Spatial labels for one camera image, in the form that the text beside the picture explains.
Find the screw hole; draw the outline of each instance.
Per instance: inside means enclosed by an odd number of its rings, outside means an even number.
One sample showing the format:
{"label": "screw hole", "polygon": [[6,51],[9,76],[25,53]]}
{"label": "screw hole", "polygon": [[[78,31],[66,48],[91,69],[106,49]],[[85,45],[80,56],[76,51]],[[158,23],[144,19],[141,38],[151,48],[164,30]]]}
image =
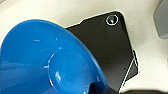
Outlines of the screw hole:
{"label": "screw hole", "polygon": [[106,23],[110,26],[114,26],[118,23],[118,17],[117,15],[110,15],[106,19]]}

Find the blue plastic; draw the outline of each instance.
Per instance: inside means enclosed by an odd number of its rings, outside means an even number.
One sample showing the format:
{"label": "blue plastic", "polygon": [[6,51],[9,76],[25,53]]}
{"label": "blue plastic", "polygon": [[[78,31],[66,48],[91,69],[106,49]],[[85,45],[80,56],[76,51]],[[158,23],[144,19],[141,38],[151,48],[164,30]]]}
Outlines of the blue plastic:
{"label": "blue plastic", "polygon": [[0,94],[88,94],[108,88],[96,59],[68,30],[44,20],[15,26],[0,51]]}

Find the blue funnel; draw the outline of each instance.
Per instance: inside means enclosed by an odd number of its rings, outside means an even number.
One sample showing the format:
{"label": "blue funnel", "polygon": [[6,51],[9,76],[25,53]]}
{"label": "blue funnel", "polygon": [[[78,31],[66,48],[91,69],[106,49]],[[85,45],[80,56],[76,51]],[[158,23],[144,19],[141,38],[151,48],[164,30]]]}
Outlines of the blue funnel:
{"label": "blue funnel", "polygon": [[68,30],[44,20],[15,26],[0,51],[0,94],[88,94],[105,76],[85,45]]}

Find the black device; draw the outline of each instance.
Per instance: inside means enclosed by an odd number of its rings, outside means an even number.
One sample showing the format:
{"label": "black device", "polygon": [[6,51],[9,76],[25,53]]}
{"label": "black device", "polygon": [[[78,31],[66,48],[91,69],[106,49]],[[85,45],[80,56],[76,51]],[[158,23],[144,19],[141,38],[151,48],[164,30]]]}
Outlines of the black device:
{"label": "black device", "polygon": [[136,54],[121,13],[92,17],[67,29],[91,51],[114,91],[119,92],[126,80],[138,74]]}

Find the white background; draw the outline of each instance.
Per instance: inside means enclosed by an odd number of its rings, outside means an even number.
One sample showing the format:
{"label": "white background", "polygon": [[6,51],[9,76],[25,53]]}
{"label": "white background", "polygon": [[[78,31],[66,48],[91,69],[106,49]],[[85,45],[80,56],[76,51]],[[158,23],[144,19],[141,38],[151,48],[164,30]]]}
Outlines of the white background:
{"label": "white background", "polygon": [[158,37],[153,13],[162,0],[6,0],[0,4],[0,43],[16,24],[43,19],[62,27],[111,11],[124,15],[140,73],[122,92],[150,89],[168,92],[168,40]]}

